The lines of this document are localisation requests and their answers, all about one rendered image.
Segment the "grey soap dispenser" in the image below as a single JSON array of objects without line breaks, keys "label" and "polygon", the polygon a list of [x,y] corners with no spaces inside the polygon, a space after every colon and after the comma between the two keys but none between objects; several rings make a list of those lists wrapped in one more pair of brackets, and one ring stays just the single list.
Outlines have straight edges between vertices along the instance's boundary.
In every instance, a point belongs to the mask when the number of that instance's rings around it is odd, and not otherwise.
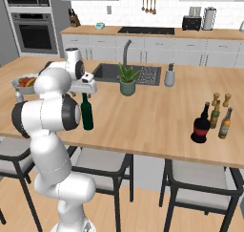
[{"label": "grey soap dispenser", "polygon": [[166,87],[172,87],[174,84],[175,78],[175,70],[173,68],[173,63],[169,64],[169,68],[166,70],[165,78],[164,78],[164,85]]}]

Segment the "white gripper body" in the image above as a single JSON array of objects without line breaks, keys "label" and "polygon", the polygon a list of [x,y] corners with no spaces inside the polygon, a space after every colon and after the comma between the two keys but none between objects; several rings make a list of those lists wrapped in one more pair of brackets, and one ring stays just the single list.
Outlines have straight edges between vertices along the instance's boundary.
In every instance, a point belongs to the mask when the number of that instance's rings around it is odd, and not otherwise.
[{"label": "white gripper body", "polygon": [[94,80],[88,83],[83,83],[82,81],[72,82],[70,91],[72,93],[84,93],[94,95],[97,92],[96,82]]}]

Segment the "dark green glass bottle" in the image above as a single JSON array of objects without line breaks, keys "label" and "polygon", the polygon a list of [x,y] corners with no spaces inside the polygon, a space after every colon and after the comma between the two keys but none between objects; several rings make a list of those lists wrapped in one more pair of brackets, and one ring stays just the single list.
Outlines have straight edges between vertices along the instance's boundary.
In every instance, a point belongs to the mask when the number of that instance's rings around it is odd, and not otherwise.
[{"label": "dark green glass bottle", "polygon": [[83,128],[89,131],[93,129],[92,105],[88,101],[88,96],[85,93],[82,94],[82,98],[83,101],[81,103],[81,113]]}]

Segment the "grey sink tap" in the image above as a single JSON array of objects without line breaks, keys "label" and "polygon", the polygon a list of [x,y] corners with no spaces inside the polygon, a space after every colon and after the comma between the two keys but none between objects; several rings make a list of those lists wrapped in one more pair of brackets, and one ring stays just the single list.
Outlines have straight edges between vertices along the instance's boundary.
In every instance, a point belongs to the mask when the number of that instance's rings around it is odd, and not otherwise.
[{"label": "grey sink tap", "polygon": [[127,69],[127,54],[128,54],[128,48],[131,45],[132,41],[129,39],[124,47],[123,51],[123,67]]}]

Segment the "black toaster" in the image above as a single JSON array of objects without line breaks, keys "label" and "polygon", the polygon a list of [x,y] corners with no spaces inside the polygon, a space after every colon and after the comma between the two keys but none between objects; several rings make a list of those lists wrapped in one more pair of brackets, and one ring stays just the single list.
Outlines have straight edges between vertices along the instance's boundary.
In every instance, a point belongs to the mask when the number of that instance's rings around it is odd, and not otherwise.
[{"label": "black toaster", "polygon": [[183,31],[199,31],[201,28],[202,17],[200,16],[200,7],[190,7],[189,14],[183,17]]}]

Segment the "dark sink basin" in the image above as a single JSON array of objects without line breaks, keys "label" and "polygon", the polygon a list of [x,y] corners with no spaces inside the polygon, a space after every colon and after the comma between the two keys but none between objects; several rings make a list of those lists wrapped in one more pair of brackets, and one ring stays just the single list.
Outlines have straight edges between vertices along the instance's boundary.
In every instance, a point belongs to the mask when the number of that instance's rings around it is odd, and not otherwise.
[{"label": "dark sink basin", "polygon": [[[135,83],[140,85],[160,85],[161,68],[153,66],[135,66],[129,65],[128,69],[133,67],[133,72],[138,73],[135,78]],[[100,63],[92,72],[96,81],[116,82],[118,83],[118,76],[121,75],[118,64]]]}]

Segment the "amber bottle with pale label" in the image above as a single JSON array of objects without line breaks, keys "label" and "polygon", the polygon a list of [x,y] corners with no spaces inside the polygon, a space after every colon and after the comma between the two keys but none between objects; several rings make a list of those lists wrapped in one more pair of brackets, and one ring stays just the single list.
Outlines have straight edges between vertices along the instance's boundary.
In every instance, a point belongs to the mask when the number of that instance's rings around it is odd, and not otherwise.
[{"label": "amber bottle with pale label", "polygon": [[228,134],[228,131],[229,131],[229,128],[230,128],[230,125],[231,125],[231,114],[232,114],[232,111],[233,111],[233,108],[229,107],[228,111],[227,111],[227,114],[225,115],[225,117],[223,118],[223,120],[221,122],[220,129],[219,129],[219,132],[218,132],[218,137],[219,138],[225,139],[227,134]]}]

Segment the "grey chair with black frame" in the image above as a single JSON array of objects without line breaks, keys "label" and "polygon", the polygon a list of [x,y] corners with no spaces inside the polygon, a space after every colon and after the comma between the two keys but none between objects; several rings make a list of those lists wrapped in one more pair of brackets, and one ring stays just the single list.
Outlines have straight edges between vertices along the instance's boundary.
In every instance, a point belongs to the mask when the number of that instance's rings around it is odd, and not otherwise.
[{"label": "grey chair with black frame", "polygon": [[222,166],[165,160],[159,206],[162,206],[165,187],[171,189],[164,232],[170,231],[173,210],[189,208],[209,213],[222,214],[224,220],[219,232],[228,232],[238,200],[243,194],[244,179],[237,168],[230,168],[235,189],[229,189]]},{"label": "grey chair with black frame", "polygon": [[133,202],[133,154],[69,146],[70,157],[79,149],[72,171],[95,180],[96,192],[114,197],[116,232],[121,232],[119,189],[123,179],[130,182],[130,202]]},{"label": "grey chair with black frame", "polygon": [[31,184],[29,172],[34,167],[29,139],[0,138],[0,177],[18,179],[29,205],[38,232],[43,232],[31,199],[27,184]]}]

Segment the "grey bowl of fruit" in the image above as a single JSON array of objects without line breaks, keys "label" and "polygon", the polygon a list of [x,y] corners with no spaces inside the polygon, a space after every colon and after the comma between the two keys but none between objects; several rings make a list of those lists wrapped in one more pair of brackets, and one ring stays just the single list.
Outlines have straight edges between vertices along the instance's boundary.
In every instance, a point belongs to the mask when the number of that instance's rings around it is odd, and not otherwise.
[{"label": "grey bowl of fruit", "polygon": [[24,95],[34,94],[34,82],[37,79],[38,74],[23,74],[17,76],[11,85],[15,89],[15,99],[17,102],[24,101]]}]

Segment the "grey base cupboards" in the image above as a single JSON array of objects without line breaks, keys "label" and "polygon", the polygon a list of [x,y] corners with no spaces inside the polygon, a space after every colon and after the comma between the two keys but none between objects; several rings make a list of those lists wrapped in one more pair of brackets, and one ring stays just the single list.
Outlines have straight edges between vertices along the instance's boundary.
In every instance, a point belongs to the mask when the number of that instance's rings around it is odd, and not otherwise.
[{"label": "grey base cupboards", "polygon": [[63,34],[64,48],[78,48],[84,59],[244,69],[244,41]]}]

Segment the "wooden knife block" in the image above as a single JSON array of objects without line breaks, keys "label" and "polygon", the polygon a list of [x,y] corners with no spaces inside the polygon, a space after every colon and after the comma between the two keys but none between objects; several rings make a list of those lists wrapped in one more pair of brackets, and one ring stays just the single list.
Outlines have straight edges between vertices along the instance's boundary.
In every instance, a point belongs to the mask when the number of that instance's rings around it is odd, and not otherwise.
[{"label": "wooden knife block", "polygon": [[74,10],[68,9],[68,13],[69,13],[70,21],[71,21],[71,26],[74,28],[79,27],[80,22],[79,22],[77,14],[74,12]]}]

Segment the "green plant in grey pot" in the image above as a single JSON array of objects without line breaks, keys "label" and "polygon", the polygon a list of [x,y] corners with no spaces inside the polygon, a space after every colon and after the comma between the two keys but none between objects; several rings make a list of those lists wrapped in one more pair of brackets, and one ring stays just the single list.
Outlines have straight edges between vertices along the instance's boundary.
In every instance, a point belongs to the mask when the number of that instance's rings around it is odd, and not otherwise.
[{"label": "green plant in grey pot", "polygon": [[121,73],[121,75],[118,76],[120,93],[124,96],[133,95],[135,93],[135,78],[139,75],[139,71],[135,73],[133,67],[127,69],[122,64],[119,64],[119,70]]}]

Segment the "black hob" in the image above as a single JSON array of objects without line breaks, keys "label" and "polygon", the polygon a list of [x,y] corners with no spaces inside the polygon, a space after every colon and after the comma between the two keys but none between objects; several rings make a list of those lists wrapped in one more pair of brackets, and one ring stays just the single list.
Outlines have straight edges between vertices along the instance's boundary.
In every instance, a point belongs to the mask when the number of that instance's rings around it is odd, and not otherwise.
[{"label": "black hob", "polygon": [[118,33],[138,33],[138,34],[169,34],[174,35],[174,28],[159,27],[122,27]]}]

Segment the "steel wall oven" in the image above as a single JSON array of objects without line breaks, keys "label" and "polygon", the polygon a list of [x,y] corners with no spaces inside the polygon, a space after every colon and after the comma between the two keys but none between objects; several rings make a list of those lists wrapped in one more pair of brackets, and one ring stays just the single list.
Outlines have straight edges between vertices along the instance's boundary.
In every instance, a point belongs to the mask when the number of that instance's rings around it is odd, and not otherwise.
[{"label": "steel wall oven", "polygon": [[13,13],[13,25],[22,53],[57,54],[49,13]]}]

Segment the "olive green bottle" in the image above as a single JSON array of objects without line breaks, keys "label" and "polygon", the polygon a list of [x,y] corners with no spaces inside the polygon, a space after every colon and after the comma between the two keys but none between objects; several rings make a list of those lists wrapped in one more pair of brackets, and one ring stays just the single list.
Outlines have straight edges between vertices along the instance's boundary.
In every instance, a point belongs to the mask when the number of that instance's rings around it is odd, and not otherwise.
[{"label": "olive green bottle", "polygon": [[212,129],[214,129],[216,127],[216,124],[217,124],[217,120],[218,120],[218,117],[220,114],[219,107],[220,107],[220,101],[217,101],[215,106],[214,106],[214,109],[212,111],[211,119],[210,119]]}]

